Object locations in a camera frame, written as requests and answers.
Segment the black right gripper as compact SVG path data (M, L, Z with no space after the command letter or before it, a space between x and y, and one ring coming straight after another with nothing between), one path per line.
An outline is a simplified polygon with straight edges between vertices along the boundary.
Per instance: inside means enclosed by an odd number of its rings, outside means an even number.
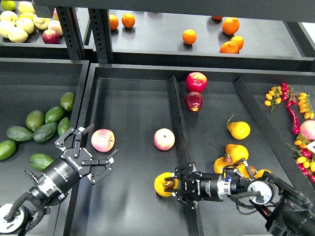
M177 202L189 209L196 209L199 201L222 202L219 185L224 181L222 174L202 173L196 171L195 162L188 162L175 168L171 177L164 180L180 180L182 189L164 189L171 193Z

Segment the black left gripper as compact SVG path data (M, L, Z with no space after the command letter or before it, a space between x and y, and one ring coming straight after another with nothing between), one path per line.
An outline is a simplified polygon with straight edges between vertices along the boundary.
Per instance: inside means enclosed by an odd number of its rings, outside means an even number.
M113 157L118 152L117 149L107 159L93 160L92 155L85 148L81 148L83 136L94 126L90 124L86 128L77 129L70 127L55 141L55 147L63 152L63 157L43 170L42 193L47 197L66 195L83 177L87 177L91 185L95 185L113 171L111 165L114 163ZM93 167L102 167L103 171L93 174Z

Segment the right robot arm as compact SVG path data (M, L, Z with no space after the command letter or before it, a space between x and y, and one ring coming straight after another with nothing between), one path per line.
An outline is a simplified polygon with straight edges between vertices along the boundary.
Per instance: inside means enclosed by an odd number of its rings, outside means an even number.
M189 162L163 177L161 184L165 193L191 210L200 201L222 202L228 197L237 209L259 212L273 236L315 234L312 202L269 171L255 177L244 158L226 164L218 174L197 171L195 163Z

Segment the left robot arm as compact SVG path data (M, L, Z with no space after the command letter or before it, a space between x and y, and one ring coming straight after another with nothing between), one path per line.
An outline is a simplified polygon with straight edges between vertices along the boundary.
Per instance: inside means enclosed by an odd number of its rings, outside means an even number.
M93 129L69 128L56 141L55 146L62 151L59 159L43 170L40 176L26 169L25 174L34 181L34 186L22 194L15 202L0 208L0 233L17 233L24 236L49 213L50 206L60 204L69 190L82 178L87 177L92 185L97 184L112 172L114 150L108 158L95 160L81 147L84 135Z

